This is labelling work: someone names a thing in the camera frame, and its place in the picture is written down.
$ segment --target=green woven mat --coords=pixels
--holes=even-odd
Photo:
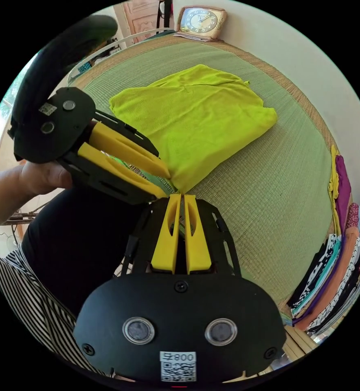
[[[265,135],[219,165],[190,191],[214,204],[233,235],[241,269],[278,303],[306,273],[331,222],[331,154],[301,106],[265,73],[220,49],[192,43],[157,48],[114,66],[84,89],[98,109],[129,87],[205,64],[250,80],[278,113]],[[230,129],[223,129],[230,136]]]

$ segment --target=bed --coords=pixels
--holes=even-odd
[[[190,194],[214,204],[236,244],[241,272],[274,299],[285,302],[333,233],[328,182],[331,146],[325,122],[306,96],[283,74],[225,42],[195,42],[157,34],[121,50],[69,81],[111,114],[110,97],[204,64],[249,80],[278,122],[262,137],[221,163]],[[148,177],[167,192],[170,184]]]

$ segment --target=sticker label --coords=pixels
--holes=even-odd
[[[161,381],[196,382],[196,352],[161,351]]]
[[[55,110],[57,109],[56,106],[51,105],[50,103],[45,103],[39,111],[47,116],[50,116]]]

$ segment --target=pink cloth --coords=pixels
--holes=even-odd
[[[340,229],[342,232],[345,231],[347,212],[348,212],[348,204],[350,202],[351,195],[351,185],[348,180],[346,166],[344,164],[343,156],[336,156],[336,172],[339,176],[339,196],[336,200],[336,211],[339,216]]]
[[[346,229],[358,227],[359,224],[359,205],[352,203],[348,209]]]

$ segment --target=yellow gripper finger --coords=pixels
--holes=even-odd
[[[140,189],[153,194],[157,198],[167,197],[165,192],[157,185],[149,182],[147,179],[128,169],[121,163],[118,163],[109,156],[103,154],[98,149],[87,143],[83,143],[78,150],[78,156],[81,156],[96,166],[110,172],[111,174],[125,180],[126,182],[139,187]]]
[[[156,249],[151,260],[154,270],[175,273],[179,240],[181,194],[171,194]]]
[[[94,126],[89,145],[152,175],[166,179],[171,177],[168,167],[157,156],[101,122]]]
[[[207,271],[211,267],[211,258],[194,195],[184,195],[184,210],[187,273]]]

